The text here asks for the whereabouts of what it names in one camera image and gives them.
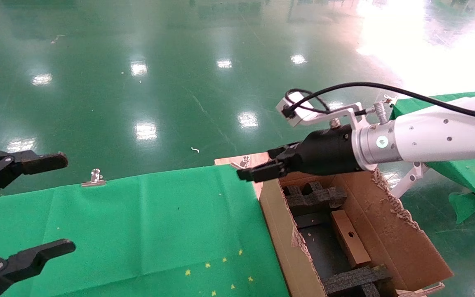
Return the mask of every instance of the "wooden block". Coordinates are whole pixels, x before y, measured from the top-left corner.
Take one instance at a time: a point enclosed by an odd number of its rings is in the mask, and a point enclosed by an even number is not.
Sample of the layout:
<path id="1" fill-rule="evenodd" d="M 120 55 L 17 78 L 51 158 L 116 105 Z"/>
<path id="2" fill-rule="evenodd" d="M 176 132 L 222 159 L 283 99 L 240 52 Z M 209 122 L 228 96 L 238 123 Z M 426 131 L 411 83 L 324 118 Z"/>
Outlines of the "wooden block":
<path id="1" fill-rule="evenodd" d="M 269 154 L 267 154 L 267 153 L 257 153 L 257 154 L 249 154 L 249 155 L 236 156 L 236 157 L 230 157 L 230 158 L 215 159 L 214 164 L 215 165 L 223 165 L 223 164 L 230 164 L 232 162 L 235 162 L 235 163 L 239 164 L 244 156 L 249 156 L 250 157 L 248 168 L 258 166 L 258 165 L 266 163 L 268 160 L 270 160 Z M 255 182 L 253 184 L 253 186 L 254 186 L 254 190 L 256 192 L 256 196 L 259 199 L 260 194 L 261 194 L 261 188 L 263 187 L 263 182 L 258 182 L 258 183 Z"/>
<path id="2" fill-rule="evenodd" d="M 371 261 L 368 252 L 351 224 L 347 214 L 343 210 L 331 212 L 333 223 L 340 238 L 342 248 L 352 268 L 362 267 Z"/>

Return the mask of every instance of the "green table cover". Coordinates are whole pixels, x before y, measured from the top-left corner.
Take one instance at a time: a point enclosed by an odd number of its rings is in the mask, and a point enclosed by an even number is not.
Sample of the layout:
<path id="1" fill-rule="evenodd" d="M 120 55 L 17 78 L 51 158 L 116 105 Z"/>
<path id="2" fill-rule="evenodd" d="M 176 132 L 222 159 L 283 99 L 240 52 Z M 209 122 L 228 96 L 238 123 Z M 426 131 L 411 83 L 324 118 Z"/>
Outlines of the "green table cover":
<path id="1" fill-rule="evenodd" d="M 433 96 L 441 101 L 451 101 L 463 97 L 474 97 L 475 92 L 445 94 Z M 400 115 L 430 107 L 432 104 L 417 99 L 401 99 L 393 107 L 391 120 Z M 456 160 L 447 162 L 427 162 L 430 168 L 441 173 L 454 182 L 470 189 L 471 193 L 451 193 L 449 201 L 457 214 L 459 224 L 475 212 L 475 160 Z"/>
<path id="2" fill-rule="evenodd" d="M 0 257 L 61 238 L 76 251 L 4 296 L 289 296 L 254 190 L 230 166 L 0 197 Z"/>

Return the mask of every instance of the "cardboard box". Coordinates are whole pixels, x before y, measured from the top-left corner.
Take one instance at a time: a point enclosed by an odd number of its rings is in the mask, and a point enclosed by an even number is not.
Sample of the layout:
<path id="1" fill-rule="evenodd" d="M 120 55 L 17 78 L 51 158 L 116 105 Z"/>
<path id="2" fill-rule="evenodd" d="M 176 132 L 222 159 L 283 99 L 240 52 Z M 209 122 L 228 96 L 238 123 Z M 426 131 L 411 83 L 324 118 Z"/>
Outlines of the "cardboard box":
<path id="1" fill-rule="evenodd" d="M 249 156 L 250 167 L 268 160 L 266 153 Z M 239 163 L 242 158 L 219 159 L 216 165 Z M 296 172 L 254 186 L 293 297 L 326 296 L 305 239 L 296 229 L 282 191 L 283 186 L 303 186 L 315 180 L 324 188 L 339 186 L 345 190 L 348 198 L 341 209 L 349 216 L 371 258 L 371 265 L 386 265 L 396 289 L 416 291 L 453 275 L 410 212 L 403 208 L 400 200 L 392 196 L 380 171 L 326 177 Z"/>

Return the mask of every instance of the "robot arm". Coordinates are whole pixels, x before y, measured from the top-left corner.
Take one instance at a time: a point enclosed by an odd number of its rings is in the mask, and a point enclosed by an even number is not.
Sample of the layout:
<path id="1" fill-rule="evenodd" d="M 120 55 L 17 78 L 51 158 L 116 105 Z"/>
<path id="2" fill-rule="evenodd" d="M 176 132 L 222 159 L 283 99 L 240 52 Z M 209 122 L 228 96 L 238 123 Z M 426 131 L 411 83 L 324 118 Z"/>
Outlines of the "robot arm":
<path id="1" fill-rule="evenodd" d="M 277 109 L 302 99 L 300 93 L 284 98 Z M 461 98 L 452 105 L 475 110 L 475 97 Z M 308 102 L 302 104 L 310 108 Z M 287 118 L 292 126 L 330 121 L 332 128 L 310 133 L 303 141 L 269 150 L 266 164 L 239 170 L 242 180 L 266 181 L 292 171 L 330 175 L 374 170 L 377 164 L 407 160 L 410 162 L 466 160 L 475 158 L 475 117 L 432 106 L 388 121 L 382 103 L 367 112 L 376 112 L 379 124 L 369 124 L 360 104 L 345 106 L 329 114 L 296 108 L 296 116 Z M 349 124 L 340 126 L 338 118 Z"/>

